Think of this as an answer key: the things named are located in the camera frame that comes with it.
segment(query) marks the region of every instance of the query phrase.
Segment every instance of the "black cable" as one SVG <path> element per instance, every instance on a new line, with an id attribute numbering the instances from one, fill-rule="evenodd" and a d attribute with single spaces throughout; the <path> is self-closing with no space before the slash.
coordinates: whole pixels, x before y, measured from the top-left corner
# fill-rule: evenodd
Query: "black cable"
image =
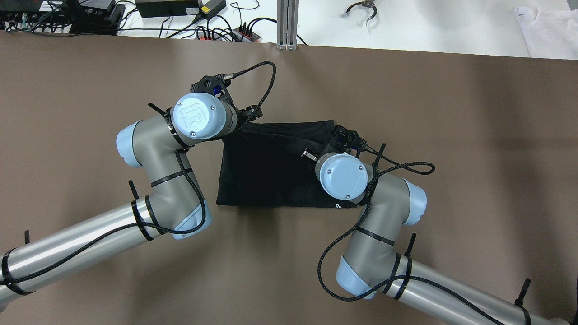
<path id="1" fill-rule="evenodd" d="M 265 99 L 267 99 L 267 96 L 269 95 L 269 93 L 271 92 L 271 89 L 273 89 L 273 83 L 275 82 L 275 74 L 277 74 L 277 66 L 275 65 L 275 63 L 271 62 L 271 61 L 263 61 L 261 63 L 257 63 L 255 65 L 253 65 L 250 68 L 247 68 L 245 70 L 239 71 L 239 72 L 235 72 L 233 73 L 233 79 L 239 76 L 244 75 L 245 73 L 254 70 L 258 67 L 261 67 L 263 65 L 270 65 L 273 68 L 273 73 L 271 73 L 271 81 L 269 82 L 269 87 L 267 88 L 267 91 L 265 92 L 265 94 L 263 95 L 263 97 L 261 98 L 261 100 L 259 101 L 259 104 L 257 104 L 258 107 L 261 107 L 261 105 L 263 105 L 263 102 L 265 102 Z"/>
<path id="2" fill-rule="evenodd" d="M 189 25 L 186 25 L 185 27 L 183 27 L 183 29 L 179 29 L 177 32 L 172 33 L 171 35 L 167 36 L 166 38 L 172 38 L 175 35 L 178 35 L 184 31 L 186 31 L 189 27 L 193 26 L 194 24 L 198 23 L 199 21 L 201 21 L 203 19 L 203 16 L 198 13 L 195 18 L 192 20 L 192 22 Z"/>
<path id="3" fill-rule="evenodd" d="M 307 45 L 307 43 L 305 43 L 305 41 L 301 38 L 301 36 L 297 35 L 297 38 L 301 41 L 301 43 L 303 43 L 303 45 Z"/>
<path id="4" fill-rule="evenodd" d="M 370 147 L 370 146 L 366 146 L 365 149 L 364 149 L 364 151 L 366 151 L 366 152 L 368 152 L 368 153 L 370 153 L 370 154 L 374 154 L 374 155 L 376 155 L 376 156 L 379 154 L 374 148 L 372 148 L 372 147 Z M 390 164 L 394 164 L 394 165 L 396 165 L 396 166 L 399 166 L 399 165 L 400 165 L 400 163 L 398 163 L 398 162 L 396 162 L 396 161 L 394 161 L 394 160 L 392 160 L 392 159 L 389 159 L 389 158 L 387 158 L 387 157 L 384 156 L 384 155 L 380 155 L 380 157 L 381 157 L 381 159 L 386 160 L 386 161 L 387 161 L 388 163 L 390 163 Z M 410 171 L 410 172 L 412 172 L 412 173 L 416 173 L 416 174 L 424 175 L 424 176 L 425 176 L 425 175 L 429 175 L 429 174 L 431 174 L 431 173 L 433 173 L 433 172 L 435 171 L 435 165 L 433 165 L 431 162 L 422 162 L 422 164 L 423 164 L 423 166 L 428 166 L 428 167 L 429 167 L 429 171 L 422 172 L 422 171 L 418 171 L 417 169 L 413 169 L 413 168 L 409 168 L 409 167 L 402 167 L 402 168 L 405 169 L 405 170 L 407 170 L 407 171 Z"/>
<path id="5" fill-rule="evenodd" d="M 123 29 L 98 29 L 95 30 L 93 32 L 100 32 L 100 31 L 158 31 L 160 30 L 160 28 L 123 28 Z M 173 28 L 165 28 L 165 31 L 179 31 L 179 32 L 192 32 L 195 31 L 195 29 L 173 29 Z M 24 29 L 19 29 L 16 32 L 27 32 L 30 34 L 34 34 L 34 35 L 39 35 L 39 36 L 46 36 L 46 37 L 76 37 L 76 36 L 82 36 L 82 35 L 97 35 L 95 33 L 79 33 L 79 34 L 63 34 L 63 35 L 49 35 L 49 34 L 42 34 L 40 32 L 32 32 L 29 30 L 24 30 Z"/>
<path id="6" fill-rule="evenodd" d="M 120 1 L 117 1 L 116 3 L 123 3 L 123 2 L 124 3 L 130 3 L 131 5 L 136 6 L 136 4 L 134 2 L 126 1 L 126 0 L 120 0 Z"/>
<path id="7" fill-rule="evenodd" d="M 204 26 L 197 26 L 197 27 L 193 28 L 192 30 L 188 30 L 188 31 L 193 31 L 194 34 L 183 36 L 183 37 L 181 37 L 181 39 L 189 38 L 191 36 L 195 36 L 194 39 L 198 39 L 199 38 L 199 30 L 202 30 L 203 28 L 204 28 Z"/>
<path id="8" fill-rule="evenodd" d="M 223 39 L 225 39 L 227 42 L 234 42 L 234 41 L 235 41 L 234 38 L 231 39 L 231 38 L 228 37 L 228 36 L 232 36 L 232 35 L 231 35 L 231 34 L 232 34 L 232 31 L 227 31 L 227 29 L 228 29 L 228 28 L 226 28 L 226 29 L 222 29 L 222 28 L 218 28 L 218 27 L 217 27 L 217 28 L 213 28 L 213 30 L 214 30 L 215 32 L 217 32 L 217 35 L 219 35 L 219 37 L 217 37 L 217 38 L 215 38 L 215 39 L 213 39 L 213 40 L 218 40 L 218 39 L 220 39 L 220 38 L 223 38 Z"/>
<path id="9" fill-rule="evenodd" d="M 173 23 L 173 21 L 175 20 L 174 16 L 171 16 L 171 20 L 169 20 L 169 23 L 166 25 L 167 28 L 171 27 L 171 24 Z"/>
<path id="10" fill-rule="evenodd" d="M 260 4 L 259 1 L 257 1 L 257 0 L 253 0 L 253 1 L 255 1 L 255 2 L 257 3 L 257 6 L 255 6 L 255 7 L 253 7 L 253 8 L 241 8 L 241 7 L 239 7 L 239 3 L 236 2 L 236 1 L 233 2 L 233 3 L 231 3 L 231 8 L 235 8 L 235 9 L 239 9 L 239 10 L 255 10 L 255 9 L 258 9 L 258 8 L 261 6 L 261 4 Z"/>
<path id="11" fill-rule="evenodd" d="M 172 16 L 169 16 L 169 17 L 167 17 L 165 20 L 163 20 L 163 21 L 162 21 L 162 24 L 161 24 L 161 30 L 158 32 L 158 38 L 161 38 L 161 35 L 162 35 L 162 29 L 164 28 L 164 26 L 165 26 L 165 23 L 166 23 L 167 21 L 169 21 L 169 19 L 171 19 L 171 17 L 172 17 Z"/>
<path id="12" fill-rule="evenodd" d="M 50 18 L 54 13 L 56 13 L 57 11 L 61 11 L 60 8 L 63 7 L 64 4 L 65 4 L 64 2 L 63 2 L 62 4 L 60 4 L 60 5 L 56 5 L 56 4 L 54 4 L 54 3 L 49 3 L 50 7 L 53 8 L 53 9 L 52 9 L 51 11 L 45 13 L 45 14 L 42 14 L 42 15 L 38 18 L 38 21 L 37 21 L 33 26 L 31 26 L 31 27 L 29 27 L 29 28 L 15 28 L 15 29 L 12 29 L 12 30 L 10 30 L 10 31 L 7 29 L 6 31 L 7 31 L 7 32 L 17 32 L 17 31 L 26 31 L 26 30 L 33 31 L 34 29 L 37 28 L 37 26 L 40 26 L 42 23 L 44 23 L 44 21 L 45 21 L 46 19 Z"/>
<path id="13" fill-rule="evenodd" d="M 253 34 L 253 27 L 255 27 L 255 24 L 258 23 L 261 20 L 266 20 L 266 21 L 271 21 L 275 24 L 277 24 L 277 20 L 273 19 L 273 18 L 269 18 L 269 17 L 259 17 L 259 18 L 255 18 L 253 20 L 251 20 L 249 22 L 249 24 L 247 25 L 247 29 L 249 30 L 249 35 Z M 307 43 L 305 43 L 305 41 L 301 38 L 301 36 L 299 36 L 299 34 L 297 34 L 297 38 L 303 42 L 304 45 L 307 45 Z"/>
<path id="14" fill-rule="evenodd" d="M 30 279 L 36 278 L 36 277 L 41 276 L 41 275 L 43 275 L 43 274 L 45 274 L 45 273 L 47 273 L 47 272 L 49 272 L 49 271 L 52 271 L 53 269 L 59 267 L 60 265 L 63 265 L 65 262 L 69 261 L 69 260 L 72 259 L 73 257 L 77 256 L 78 254 L 82 253 L 83 251 L 85 251 L 86 249 L 88 249 L 90 246 L 96 244 L 98 241 L 100 241 L 100 240 L 102 240 L 102 239 L 104 239 L 104 238 L 106 238 L 106 237 L 114 234 L 115 232 L 118 232 L 118 231 L 121 231 L 121 230 L 124 230 L 124 229 L 128 229 L 128 228 L 131 228 L 131 227 L 135 227 L 135 226 L 137 226 L 136 223 L 130 223 L 130 224 L 126 224 L 126 225 L 124 225 L 124 226 L 120 226 L 120 227 L 117 227 L 117 228 L 115 228 L 115 229 L 112 229 L 112 230 L 110 230 L 110 231 L 108 231 L 108 232 L 106 232 L 106 233 L 104 233 L 104 234 L 96 237 L 96 238 L 93 239 L 92 241 L 89 241 L 88 243 L 86 243 L 85 245 L 83 245 L 81 248 L 75 250 L 73 253 L 71 253 L 70 255 L 66 256 L 66 257 L 63 258 L 62 260 L 60 260 L 60 261 L 58 261 L 58 262 L 56 262 L 56 263 L 54 263 L 54 264 L 52 264 L 52 265 L 50 265 L 50 266 L 48 266 L 48 267 L 45 267 L 45 268 L 43 268 L 43 269 L 41 269 L 41 270 L 39 270 L 39 271 L 36 271 L 36 272 L 34 272 L 34 273 L 31 273 L 31 274 L 28 274 L 28 275 L 25 275 L 25 276 L 21 276 L 20 278 L 12 279 L 12 283 L 24 282 L 24 281 L 26 281 L 26 280 L 30 280 Z M 1 280 L 0 280 L 0 285 L 4 285 L 4 281 L 1 281 Z"/>
<path id="15" fill-rule="evenodd" d="M 241 10 L 242 10 L 242 9 L 245 9 L 245 8 L 239 8 L 239 3 L 238 3 L 238 2 L 233 2 L 233 3 L 231 4 L 231 7 L 236 8 L 236 9 L 239 11 L 239 34 L 241 34 L 241 40 L 240 40 L 240 42 L 242 42 L 243 39 L 244 39 L 244 37 L 245 37 L 245 33 L 247 32 L 247 31 L 242 31 L 242 30 L 241 30 L 241 27 L 243 26 L 243 17 L 241 16 Z"/>
<path id="16" fill-rule="evenodd" d="M 214 32 L 212 29 L 206 28 L 205 26 L 197 26 L 194 29 L 194 31 L 195 31 L 195 34 L 193 34 L 193 35 L 195 36 L 195 39 L 201 39 L 201 36 L 199 36 L 199 32 L 203 32 L 203 35 L 202 35 L 203 40 L 210 40 L 211 39 L 211 33 Z M 182 39 L 187 38 L 187 37 L 191 37 L 193 35 L 182 37 Z"/>
<path id="17" fill-rule="evenodd" d="M 137 12 L 137 11 L 139 11 L 139 9 L 136 8 L 136 7 L 135 7 L 134 9 L 132 9 L 131 11 L 129 11 L 129 12 L 127 13 L 127 16 L 125 17 L 125 20 L 124 20 L 123 25 L 122 25 L 119 29 L 123 29 L 123 28 L 127 25 L 127 23 L 128 23 L 128 17 L 129 17 L 132 13 Z"/>
<path id="18" fill-rule="evenodd" d="M 442 285 L 440 285 L 439 283 L 436 283 L 434 281 L 425 279 L 425 278 L 421 278 L 419 276 L 409 276 L 410 280 L 416 280 L 416 281 L 420 281 L 423 283 L 427 283 L 430 286 L 434 286 L 440 290 L 445 291 L 446 293 L 454 296 L 457 300 L 461 301 L 464 305 L 470 307 L 471 309 L 473 309 L 475 312 L 477 312 L 478 314 L 484 316 L 484 318 L 486 318 L 487 320 L 491 321 L 494 324 L 497 325 L 505 325 L 504 323 L 500 322 L 499 320 L 493 318 L 492 316 L 488 315 L 488 313 L 486 313 L 485 311 L 481 310 L 478 306 L 474 305 L 473 303 L 471 303 L 470 301 L 468 301 L 466 298 L 464 298 L 463 296 L 459 295 L 458 293 L 456 293 L 455 291 L 452 291 L 452 289 L 449 289 L 447 287 L 444 287 Z"/>
<path id="19" fill-rule="evenodd" d="M 225 23 L 227 24 L 227 27 L 229 28 L 229 30 L 231 31 L 229 34 L 230 36 L 233 38 L 233 40 L 235 39 L 235 35 L 233 34 L 233 29 L 231 28 L 231 25 L 229 24 L 229 22 L 227 21 L 227 19 L 225 19 L 223 16 L 216 14 L 213 17 L 207 19 L 207 30 L 211 31 L 211 29 L 209 28 L 209 22 L 211 21 L 211 19 L 215 18 L 215 17 L 219 17 L 221 18 L 223 21 L 225 21 Z"/>

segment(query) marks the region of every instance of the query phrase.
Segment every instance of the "white cloth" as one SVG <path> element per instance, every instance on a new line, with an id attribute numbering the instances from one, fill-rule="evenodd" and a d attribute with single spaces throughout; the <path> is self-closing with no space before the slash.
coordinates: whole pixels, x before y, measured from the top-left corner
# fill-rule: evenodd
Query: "white cloth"
<path id="1" fill-rule="evenodd" d="M 578 9 L 514 9 L 530 57 L 578 60 Z"/>

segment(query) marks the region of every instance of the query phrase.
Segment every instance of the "electronic device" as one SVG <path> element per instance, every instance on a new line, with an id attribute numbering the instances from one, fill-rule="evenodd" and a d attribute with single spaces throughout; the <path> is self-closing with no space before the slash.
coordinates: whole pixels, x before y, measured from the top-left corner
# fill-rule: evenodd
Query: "electronic device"
<path id="1" fill-rule="evenodd" d="M 62 5 L 62 1 L 51 1 Z M 0 0 L 0 13 L 47 13 L 53 8 L 48 1 L 39 0 Z"/>
<path id="2" fill-rule="evenodd" d="M 205 19 L 211 19 L 223 10 L 226 5 L 227 2 L 225 0 L 209 0 L 201 7 L 201 13 L 205 15 Z"/>
<path id="3" fill-rule="evenodd" d="M 116 35 L 125 11 L 125 6 L 114 0 L 67 0 L 66 5 L 74 17 L 72 34 Z"/>
<path id="4" fill-rule="evenodd" d="M 136 0 L 143 18 L 168 16 L 195 16 L 199 13 L 198 0 Z"/>

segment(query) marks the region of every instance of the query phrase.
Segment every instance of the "silver metal tube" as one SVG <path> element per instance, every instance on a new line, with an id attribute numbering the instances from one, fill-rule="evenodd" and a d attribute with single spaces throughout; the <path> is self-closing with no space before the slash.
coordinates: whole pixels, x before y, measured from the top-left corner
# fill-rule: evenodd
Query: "silver metal tube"
<path id="1" fill-rule="evenodd" d="M 277 48 L 287 47 L 288 0 L 277 0 Z"/>
<path id="2" fill-rule="evenodd" d="M 139 199 L 136 207 L 145 222 L 152 222 L 144 199 Z M 96 237 L 134 222 L 135 216 L 132 213 L 131 204 L 126 204 L 49 237 L 19 247 L 10 252 L 8 257 L 12 278 L 16 279 L 52 265 Z M 149 231 L 149 234 L 152 238 L 160 236 L 157 231 Z M 102 239 L 52 271 L 18 283 L 17 286 L 27 292 L 36 291 L 146 241 L 138 227 L 121 230 Z M 7 286 L 0 286 L 0 306 L 5 306 L 9 301 L 19 297 L 20 295 L 12 292 Z"/>
<path id="3" fill-rule="evenodd" d="M 299 0 L 289 1 L 287 8 L 287 50 L 297 49 L 297 17 Z"/>
<path id="4" fill-rule="evenodd" d="M 407 258 L 401 256 L 397 275 L 404 275 L 406 267 Z M 526 323 L 523 311 L 512 303 L 449 278 L 419 262 L 412 261 L 411 275 L 431 280 L 456 292 L 488 315 L 506 325 L 524 325 Z M 402 282 L 403 280 L 394 281 L 387 295 L 394 297 Z M 458 301 L 449 293 L 417 280 L 410 280 L 408 282 L 399 301 L 438 318 L 447 324 L 493 324 L 493 322 Z M 531 319 L 533 325 L 555 324 L 550 320 L 532 314 Z"/>

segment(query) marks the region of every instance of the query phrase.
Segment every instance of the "light blue joint cap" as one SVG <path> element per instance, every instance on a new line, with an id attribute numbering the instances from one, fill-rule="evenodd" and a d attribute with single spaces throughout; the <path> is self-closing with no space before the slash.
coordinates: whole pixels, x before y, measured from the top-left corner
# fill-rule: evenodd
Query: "light blue joint cap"
<path id="1" fill-rule="evenodd" d="M 225 105 L 215 96 L 190 93 L 173 108 L 175 126 L 191 139 L 205 140 L 217 135 L 227 122 Z"/>
<path id="2" fill-rule="evenodd" d="M 421 216 L 425 213 L 425 207 L 428 205 L 428 197 L 425 191 L 414 184 L 411 184 L 407 179 L 402 178 L 409 189 L 409 216 L 403 223 L 406 226 L 413 226 L 420 221 Z"/>
<path id="3" fill-rule="evenodd" d="M 344 288 L 350 294 L 354 294 L 356 296 L 366 293 L 371 289 L 370 286 L 363 281 L 355 271 L 349 266 L 349 263 L 341 257 L 341 262 L 339 263 L 339 268 L 337 268 L 337 274 L 335 275 L 335 279 L 337 283 Z M 364 297 L 364 299 L 371 299 L 375 296 L 375 291 L 368 294 Z"/>
<path id="4" fill-rule="evenodd" d="M 203 226 L 199 228 L 199 230 L 191 232 L 190 234 L 184 235 L 173 234 L 174 239 L 177 240 L 185 239 L 198 233 L 199 231 L 204 230 L 206 227 L 211 225 L 211 221 L 213 221 L 213 216 L 211 215 L 211 211 L 209 210 L 209 206 L 207 205 L 206 199 L 203 200 L 203 204 L 205 204 L 205 211 L 206 211 L 205 223 L 203 223 Z M 182 231 L 193 229 L 201 224 L 201 220 L 203 220 L 203 210 L 201 208 L 201 205 L 199 204 L 181 223 L 179 223 L 178 226 L 175 227 L 175 230 Z"/>
<path id="5" fill-rule="evenodd" d="M 353 200 L 367 186 L 367 171 L 354 156 L 340 153 L 329 157 L 321 165 L 319 181 L 327 194 L 339 200 Z"/>
<path id="6" fill-rule="evenodd" d="M 132 149 L 132 136 L 135 133 L 135 127 L 140 122 L 136 121 L 133 124 L 125 127 L 116 136 L 116 150 L 118 154 L 124 158 L 124 162 L 130 167 L 140 168 L 142 165 L 136 160 L 135 152 Z"/>

